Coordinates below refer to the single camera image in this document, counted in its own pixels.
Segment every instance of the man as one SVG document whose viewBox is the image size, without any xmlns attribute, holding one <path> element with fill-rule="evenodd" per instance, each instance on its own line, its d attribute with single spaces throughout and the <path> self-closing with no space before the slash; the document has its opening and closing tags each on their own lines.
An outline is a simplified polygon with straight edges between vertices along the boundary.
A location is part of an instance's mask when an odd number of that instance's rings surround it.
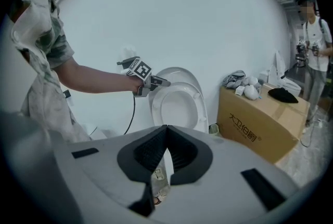
<svg viewBox="0 0 333 224">
<path fill-rule="evenodd" d="M 45 128 L 60 132 L 67 142 L 85 141 L 89 137 L 70 111 L 60 82 L 86 93 L 137 91 L 143 84 L 136 77 L 77 64 L 54 0 L 16 0 L 6 25 L 11 31 L 9 43 L 37 72 L 21 112 Z"/>
<path fill-rule="evenodd" d="M 309 0 L 300 0 L 299 6 L 307 19 L 303 25 L 303 33 L 309 56 L 303 99 L 310 103 L 306 119 L 306 126 L 309 127 L 326 84 L 329 56 L 332 55 L 333 48 L 327 22 L 316 16 L 313 3 Z"/>
</svg>

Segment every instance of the black cloth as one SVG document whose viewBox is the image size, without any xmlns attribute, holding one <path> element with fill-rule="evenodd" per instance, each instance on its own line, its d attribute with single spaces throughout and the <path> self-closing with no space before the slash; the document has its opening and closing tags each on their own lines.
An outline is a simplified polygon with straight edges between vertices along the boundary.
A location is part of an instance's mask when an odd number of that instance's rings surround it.
<svg viewBox="0 0 333 224">
<path fill-rule="evenodd" d="M 284 88 L 275 88 L 275 89 L 269 90 L 268 94 L 271 97 L 273 97 L 281 102 L 298 103 L 297 98 L 293 94 L 291 94 L 287 90 L 285 90 Z"/>
</svg>

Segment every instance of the white wall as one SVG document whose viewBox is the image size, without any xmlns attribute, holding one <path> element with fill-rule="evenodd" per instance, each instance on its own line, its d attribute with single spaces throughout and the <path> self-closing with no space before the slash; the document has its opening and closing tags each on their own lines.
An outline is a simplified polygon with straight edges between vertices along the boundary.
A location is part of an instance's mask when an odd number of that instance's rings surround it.
<svg viewBox="0 0 333 224">
<path fill-rule="evenodd" d="M 275 0 L 63 0 L 60 8 L 78 63 L 116 72 L 120 48 L 131 44 L 155 73 L 184 67 L 202 87 L 210 124 L 227 74 L 242 69 L 258 75 L 276 50 L 289 67 L 287 19 Z M 131 93 L 72 95 L 79 122 L 124 133 Z M 148 99 L 137 99 L 130 132 L 152 125 Z"/>
</svg>

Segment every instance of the toilet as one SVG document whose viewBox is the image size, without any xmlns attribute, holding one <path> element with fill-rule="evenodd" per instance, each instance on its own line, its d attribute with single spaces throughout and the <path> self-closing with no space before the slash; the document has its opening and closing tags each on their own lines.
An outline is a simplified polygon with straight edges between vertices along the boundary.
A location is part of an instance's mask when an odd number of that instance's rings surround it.
<svg viewBox="0 0 333 224">
<path fill-rule="evenodd" d="M 272 65 L 269 70 L 262 71 L 259 75 L 259 79 L 279 88 L 282 87 L 295 97 L 298 97 L 301 92 L 301 87 L 285 77 L 286 65 L 278 51 L 275 57 L 276 65 Z"/>
<path fill-rule="evenodd" d="M 156 76 L 171 82 L 149 93 L 155 126 L 175 125 L 208 133 L 208 116 L 201 87 L 195 76 L 180 67 L 162 70 Z"/>
</svg>

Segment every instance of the cardboard box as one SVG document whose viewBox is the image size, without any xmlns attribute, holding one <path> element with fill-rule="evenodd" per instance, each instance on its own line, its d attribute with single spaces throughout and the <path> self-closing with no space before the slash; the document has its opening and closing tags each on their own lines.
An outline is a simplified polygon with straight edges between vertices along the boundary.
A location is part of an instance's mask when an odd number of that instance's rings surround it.
<svg viewBox="0 0 333 224">
<path fill-rule="evenodd" d="M 265 84 L 262 99 L 255 101 L 221 87 L 217 124 L 224 138 L 240 142 L 271 163 L 276 163 L 297 144 L 305 126 L 309 103 L 280 102 Z"/>
</svg>

